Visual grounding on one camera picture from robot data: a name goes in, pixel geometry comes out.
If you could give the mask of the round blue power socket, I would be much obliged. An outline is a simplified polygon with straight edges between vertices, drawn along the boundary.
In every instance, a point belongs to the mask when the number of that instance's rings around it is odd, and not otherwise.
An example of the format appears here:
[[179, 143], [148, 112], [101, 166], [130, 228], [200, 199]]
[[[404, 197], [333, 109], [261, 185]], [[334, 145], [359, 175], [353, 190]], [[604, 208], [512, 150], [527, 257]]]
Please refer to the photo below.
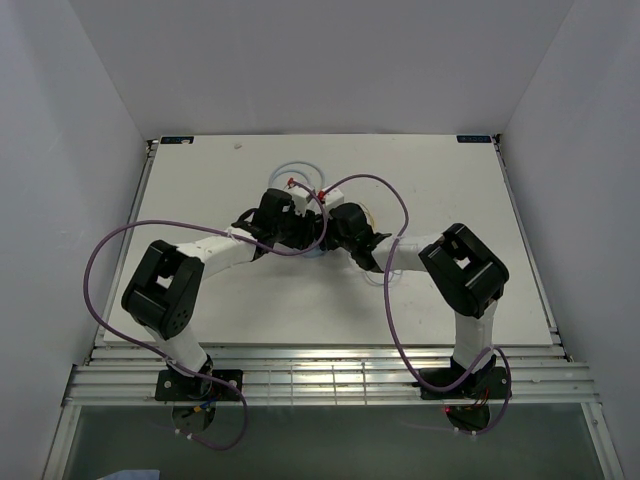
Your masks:
[[322, 250], [321, 248], [316, 247], [313, 250], [310, 250], [310, 251], [304, 253], [303, 257], [312, 259], [312, 258], [318, 258], [318, 257], [324, 256], [325, 254], [326, 254], [325, 250]]

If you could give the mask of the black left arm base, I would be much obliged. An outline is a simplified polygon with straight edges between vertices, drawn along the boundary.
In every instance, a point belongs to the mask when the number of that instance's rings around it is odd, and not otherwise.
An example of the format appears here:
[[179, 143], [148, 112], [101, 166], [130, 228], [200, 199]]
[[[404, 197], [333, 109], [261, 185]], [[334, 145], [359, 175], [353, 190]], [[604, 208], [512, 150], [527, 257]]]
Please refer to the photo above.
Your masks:
[[200, 434], [213, 423], [219, 402], [235, 402], [240, 397], [219, 383], [188, 377], [167, 367], [158, 374], [154, 400], [173, 404], [171, 419], [181, 433]]

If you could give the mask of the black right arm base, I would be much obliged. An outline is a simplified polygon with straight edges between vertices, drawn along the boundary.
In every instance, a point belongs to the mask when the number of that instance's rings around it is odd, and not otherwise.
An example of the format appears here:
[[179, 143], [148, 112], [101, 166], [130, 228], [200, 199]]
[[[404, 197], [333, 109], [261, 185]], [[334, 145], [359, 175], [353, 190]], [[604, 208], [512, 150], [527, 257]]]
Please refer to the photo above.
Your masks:
[[490, 364], [448, 391], [434, 391], [418, 381], [412, 386], [420, 390], [422, 400], [447, 401], [444, 412], [454, 430], [478, 436], [491, 431], [504, 416], [512, 396], [511, 380], [509, 369]]

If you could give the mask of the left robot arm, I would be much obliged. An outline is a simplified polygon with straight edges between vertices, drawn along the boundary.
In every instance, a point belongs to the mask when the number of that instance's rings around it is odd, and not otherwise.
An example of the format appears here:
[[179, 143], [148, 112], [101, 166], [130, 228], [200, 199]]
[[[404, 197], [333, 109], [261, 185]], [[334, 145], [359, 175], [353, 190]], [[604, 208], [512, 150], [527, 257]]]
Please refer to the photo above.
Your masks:
[[212, 376], [210, 357], [190, 327], [203, 280], [267, 253], [291, 257], [317, 248], [329, 215], [321, 199], [303, 185], [270, 188], [258, 206], [225, 230], [200, 240], [152, 242], [127, 284], [122, 308], [156, 343], [169, 368], [179, 372], [178, 388], [190, 399], [205, 397]]

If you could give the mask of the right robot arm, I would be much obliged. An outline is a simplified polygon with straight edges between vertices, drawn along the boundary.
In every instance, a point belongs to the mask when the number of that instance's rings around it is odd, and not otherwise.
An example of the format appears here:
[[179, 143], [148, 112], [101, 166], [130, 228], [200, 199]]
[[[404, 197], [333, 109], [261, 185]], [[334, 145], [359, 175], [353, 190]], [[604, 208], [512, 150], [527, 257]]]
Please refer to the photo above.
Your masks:
[[434, 236], [376, 232], [355, 203], [329, 212], [324, 246], [342, 248], [364, 271], [426, 272], [455, 315], [451, 375], [454, 390], [474, 397], [488, 384], [485, 369], [495, 362], [493, 318], [509, 280], [506, 265], [464, 224], [455, 223]]

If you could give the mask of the left blue corner label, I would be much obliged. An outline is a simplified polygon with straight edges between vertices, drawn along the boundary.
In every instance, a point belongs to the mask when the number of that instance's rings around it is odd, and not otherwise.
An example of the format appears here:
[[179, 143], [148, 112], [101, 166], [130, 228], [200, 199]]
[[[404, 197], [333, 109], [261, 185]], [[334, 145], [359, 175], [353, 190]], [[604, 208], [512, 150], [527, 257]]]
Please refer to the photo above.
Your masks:
[[193, 136], [163, 136], [160, 138], [162, 145], [190, 145], [193, 142]]

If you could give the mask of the blue corner label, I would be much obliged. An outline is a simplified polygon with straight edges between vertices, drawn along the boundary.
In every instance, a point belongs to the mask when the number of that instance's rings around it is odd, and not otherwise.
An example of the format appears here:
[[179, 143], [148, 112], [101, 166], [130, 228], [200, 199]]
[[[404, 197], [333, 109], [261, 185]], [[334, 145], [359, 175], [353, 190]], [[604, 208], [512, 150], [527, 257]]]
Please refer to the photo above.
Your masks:
[[492, 138], [489, 135], [457, 135], [456, 140], [458, 143], [468, 144], [485, 144], [492, 142]]
[[162, 145], [190, 145], [193, 142], [193, 136], [163, 136], [160, 138]]

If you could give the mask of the right blue corner label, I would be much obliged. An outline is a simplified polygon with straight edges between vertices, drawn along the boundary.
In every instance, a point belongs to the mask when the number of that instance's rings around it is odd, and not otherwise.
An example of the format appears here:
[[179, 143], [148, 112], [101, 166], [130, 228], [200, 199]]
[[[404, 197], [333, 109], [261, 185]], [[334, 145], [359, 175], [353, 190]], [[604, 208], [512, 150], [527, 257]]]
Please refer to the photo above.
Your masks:
[[489, 135], [457, 135], [456, 140], [458, 143], [468, 144], [485, 144], [492, 142], [492, 138]]

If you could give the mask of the blue cloth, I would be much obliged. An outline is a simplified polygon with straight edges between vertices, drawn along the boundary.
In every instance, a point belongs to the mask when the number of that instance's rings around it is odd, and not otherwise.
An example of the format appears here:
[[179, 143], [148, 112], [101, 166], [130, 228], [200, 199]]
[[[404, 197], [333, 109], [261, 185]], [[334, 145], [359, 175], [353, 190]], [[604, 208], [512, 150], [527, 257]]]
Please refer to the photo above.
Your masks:
[[159, 480], [160, 471], [157, 469], [127, 469], [111, 473], [104, 480]]

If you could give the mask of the aluminium table edge rail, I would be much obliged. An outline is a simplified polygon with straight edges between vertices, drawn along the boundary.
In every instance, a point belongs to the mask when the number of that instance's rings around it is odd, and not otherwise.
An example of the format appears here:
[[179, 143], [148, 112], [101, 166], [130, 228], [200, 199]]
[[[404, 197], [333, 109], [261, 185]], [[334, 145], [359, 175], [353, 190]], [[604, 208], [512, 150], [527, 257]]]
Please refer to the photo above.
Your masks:
[[[589, 367], [560, 345], [507, 347], [515, 403], [595, 403]], [[251, 406], [411, 405], [420, 401], [413, 377], [390, 347], [209, 349], [215, 367], [243, 371]], [[73, 369], [64, 400], [78, 406], [153, 405], [164, 362], [147, 350], [104, 345]]]

